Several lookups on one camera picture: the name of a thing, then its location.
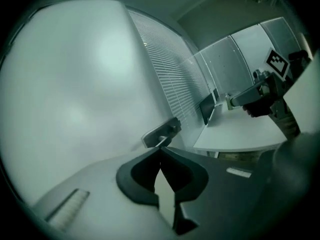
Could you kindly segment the person's grey sweater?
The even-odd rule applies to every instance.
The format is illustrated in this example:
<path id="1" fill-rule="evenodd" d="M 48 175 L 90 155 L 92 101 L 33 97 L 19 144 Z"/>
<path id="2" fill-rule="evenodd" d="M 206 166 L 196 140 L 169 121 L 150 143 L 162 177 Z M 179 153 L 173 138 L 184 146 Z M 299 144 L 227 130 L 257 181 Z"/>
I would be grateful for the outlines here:
<path id="1" fill-rule="evenodd" d="M 275 151 L 271 183 L 275 206 L 289 209 L 296 206 L 313 185 L 320 187 L 320 53 L 314 55 L 284 100 L 300 134 Z"/>

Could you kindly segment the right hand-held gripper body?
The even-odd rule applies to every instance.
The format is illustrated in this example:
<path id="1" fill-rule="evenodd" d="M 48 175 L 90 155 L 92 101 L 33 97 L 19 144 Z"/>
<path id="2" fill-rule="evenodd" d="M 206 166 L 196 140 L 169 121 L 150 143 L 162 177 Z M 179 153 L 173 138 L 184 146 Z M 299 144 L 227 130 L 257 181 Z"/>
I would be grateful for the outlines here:
<path id="1" fill-rule="evenodd" d="M 283 119 L 289 113 L 284 95 L 290 88 L 290 84 L 286 81 L 290 63 L 280 53 L 270 48 L 260 69 L 273 100 L 270 106 L 271 113 L 275 118 Z"/>

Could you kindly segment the person's right hand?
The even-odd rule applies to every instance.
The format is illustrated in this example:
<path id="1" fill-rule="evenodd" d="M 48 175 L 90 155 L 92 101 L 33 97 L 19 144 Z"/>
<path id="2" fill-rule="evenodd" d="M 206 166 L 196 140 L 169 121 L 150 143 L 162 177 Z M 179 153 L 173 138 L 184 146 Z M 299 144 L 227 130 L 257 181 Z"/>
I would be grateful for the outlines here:
<path id="1" fill-rule="evenodd" d="M 245 104 L 242 108 L 252 118 L 268 116 L 271 113 L 270 107 L 273 101 L 268 97 L 263 97 L 255 102 Z"/>

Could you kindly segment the wide glass partition with blinds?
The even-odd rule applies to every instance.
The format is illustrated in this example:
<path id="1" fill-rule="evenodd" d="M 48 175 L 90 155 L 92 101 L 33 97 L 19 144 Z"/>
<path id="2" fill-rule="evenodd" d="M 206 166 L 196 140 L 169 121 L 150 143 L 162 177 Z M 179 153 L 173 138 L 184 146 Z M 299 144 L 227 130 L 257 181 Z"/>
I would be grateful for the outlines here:
<path id="1" fill-rule="evenodd" d="M 158 75 L 172 113 L 186 134 L 204 128 L 200 102 L 209 94 L 202 71 L 185 40 L 159 21 L 129 11 Z"/>

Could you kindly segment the black monitor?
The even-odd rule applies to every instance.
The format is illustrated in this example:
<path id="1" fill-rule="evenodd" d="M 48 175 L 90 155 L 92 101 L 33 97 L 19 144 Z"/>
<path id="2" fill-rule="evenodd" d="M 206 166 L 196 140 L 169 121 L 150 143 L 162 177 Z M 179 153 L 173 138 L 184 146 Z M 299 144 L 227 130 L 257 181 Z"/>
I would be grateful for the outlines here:
<path id="1" fill-rule="evenodd" d="M 215 108 L 215 100 L 212 94 L 209 94 L 203 101 L 199 104 L 200 112 L 205 125 L 208 124 L 209 119 Z"/>

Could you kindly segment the person's right forearm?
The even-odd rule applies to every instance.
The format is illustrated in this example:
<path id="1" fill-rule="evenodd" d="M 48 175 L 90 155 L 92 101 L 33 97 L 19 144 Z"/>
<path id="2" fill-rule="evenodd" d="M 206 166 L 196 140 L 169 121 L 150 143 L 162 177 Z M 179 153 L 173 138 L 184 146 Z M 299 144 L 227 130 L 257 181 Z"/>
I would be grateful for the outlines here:
<path id="1" fill-rule="evenodd" d="M 269 115 L 273 122 L 279 127 L 287 140 L 293 140 L 301 131 L 290 108 L 283 99 L 277 100 L 271 107 Z"/>

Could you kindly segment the metal door lever handle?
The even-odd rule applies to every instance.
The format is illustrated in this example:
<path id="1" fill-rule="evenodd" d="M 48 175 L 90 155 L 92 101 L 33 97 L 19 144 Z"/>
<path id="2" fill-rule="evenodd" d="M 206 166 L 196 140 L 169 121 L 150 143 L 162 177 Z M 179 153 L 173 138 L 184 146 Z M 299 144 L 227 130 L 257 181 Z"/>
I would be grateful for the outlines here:
<path id="1" fill-rule="evenodd" d="M 144 134 L 141 140 L 146 148 L 167 147 L 180 131 L 181 122 L 173 117 Z"/>

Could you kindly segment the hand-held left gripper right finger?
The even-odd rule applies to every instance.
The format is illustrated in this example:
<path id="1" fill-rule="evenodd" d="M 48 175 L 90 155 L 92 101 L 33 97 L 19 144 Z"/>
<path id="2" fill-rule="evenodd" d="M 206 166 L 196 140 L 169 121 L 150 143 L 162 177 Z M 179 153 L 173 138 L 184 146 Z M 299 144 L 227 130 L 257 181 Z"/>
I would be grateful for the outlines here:
<path id="1" fill-rule="evenodd" d="M 196 200 L 208 184 L 209 174 L 199 164 L 199 157 L 178 148 L 160 148 L 160 169 L 174 192 L 172 229 L 179 236 L 198 227 L 194 220 L 186 218 L 181 204 Z"/>

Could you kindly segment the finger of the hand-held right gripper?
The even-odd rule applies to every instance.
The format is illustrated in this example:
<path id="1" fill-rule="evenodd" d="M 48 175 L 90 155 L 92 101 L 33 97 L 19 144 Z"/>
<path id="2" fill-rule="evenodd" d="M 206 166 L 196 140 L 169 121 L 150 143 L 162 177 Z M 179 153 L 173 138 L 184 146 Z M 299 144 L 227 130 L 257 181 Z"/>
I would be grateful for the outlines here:
<path id="1" fill-rule="evenodd" d="M 244 105 L 254 103 L 262 98 L 261 89 L 262 84 L 255 84 L 246 90 L 239 92 L 233 91 L 225 95 L 227 109 L 232 111 L 235 108 L 243 107 Z"/>
<path id="2" fill-rule="evenodd" d="M 254 83 L 257 84 L 261 81 L 264 81 L 266 78 L 268 78 L 271 75 L 271 73 L 267 70 L 260 71 L 259 69 L 257 69 L 252 73 L 252 75 L 253 75 Z"/>

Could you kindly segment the grey office desk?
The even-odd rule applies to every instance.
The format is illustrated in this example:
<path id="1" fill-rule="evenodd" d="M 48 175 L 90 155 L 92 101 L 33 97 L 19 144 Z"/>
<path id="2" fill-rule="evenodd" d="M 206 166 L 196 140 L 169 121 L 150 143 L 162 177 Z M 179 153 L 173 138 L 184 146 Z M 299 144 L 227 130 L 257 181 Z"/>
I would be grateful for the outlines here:
<path id="1" fill-rule="evenodd" d="M 251 152 L 276 148 L 287 138 L 269 116 L 251 117 L 242 108 L 216 105 L 194 144 L 197 150 Z"/>

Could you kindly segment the frosted glass door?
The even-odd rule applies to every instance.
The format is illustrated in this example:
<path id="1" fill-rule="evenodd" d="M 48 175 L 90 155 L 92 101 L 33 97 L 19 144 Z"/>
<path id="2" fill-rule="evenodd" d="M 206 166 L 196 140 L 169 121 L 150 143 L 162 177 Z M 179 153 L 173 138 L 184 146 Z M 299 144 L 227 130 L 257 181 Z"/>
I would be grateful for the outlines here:
<path id="1" fill-rule="evenodd" d="M 1 159 L 30 206 L 89 164 L 143 149 L 142 136 L 172 117 L 119 1 L 40 10 L 0 69 Z"/>

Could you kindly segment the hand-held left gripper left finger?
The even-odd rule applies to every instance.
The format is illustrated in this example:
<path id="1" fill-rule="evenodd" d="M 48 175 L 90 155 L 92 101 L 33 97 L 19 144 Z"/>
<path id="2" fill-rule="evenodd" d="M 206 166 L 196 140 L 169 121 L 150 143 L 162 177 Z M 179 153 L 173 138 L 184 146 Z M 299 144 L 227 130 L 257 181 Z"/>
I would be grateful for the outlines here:
<path id="1" fill-rule="evenodd" d="M 158 206 L 155 181 L 160 167 L 161 150 L 155 147 L 120 166 L 116 173 L 117 186 L 136 204 Z"/>

